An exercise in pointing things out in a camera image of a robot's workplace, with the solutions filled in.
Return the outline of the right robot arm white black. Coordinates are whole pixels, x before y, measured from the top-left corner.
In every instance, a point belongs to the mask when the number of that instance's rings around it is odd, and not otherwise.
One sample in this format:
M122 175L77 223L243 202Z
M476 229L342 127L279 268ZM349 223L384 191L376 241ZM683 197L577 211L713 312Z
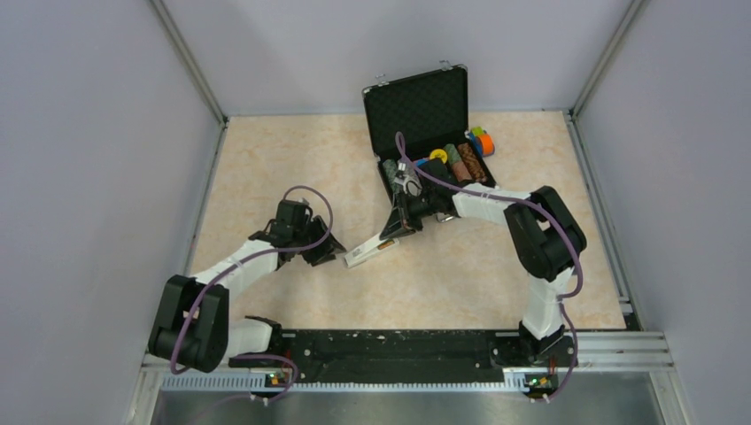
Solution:
M420 166L386 159L381 167L391 193L383 240L417 233L424 218L437 214L487 220L508 229L517 258L531 278L519 352L531 365L551 358L564 329L561 296L587 245L558 192L549 186L531 193L509 192L458 180L439 159Z

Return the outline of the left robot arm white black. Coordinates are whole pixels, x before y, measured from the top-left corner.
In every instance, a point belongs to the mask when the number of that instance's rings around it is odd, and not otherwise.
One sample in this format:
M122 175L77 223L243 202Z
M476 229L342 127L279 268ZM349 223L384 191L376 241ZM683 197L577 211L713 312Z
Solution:
M175 274L167 280L147 352L169 361L177 373L208 373L223 360L245 354L273 366L284 352L280 325L253 316L232 324L231 302L296 256L315 267L344 252L306 201L281 200L275 217L233 254L196 275Z

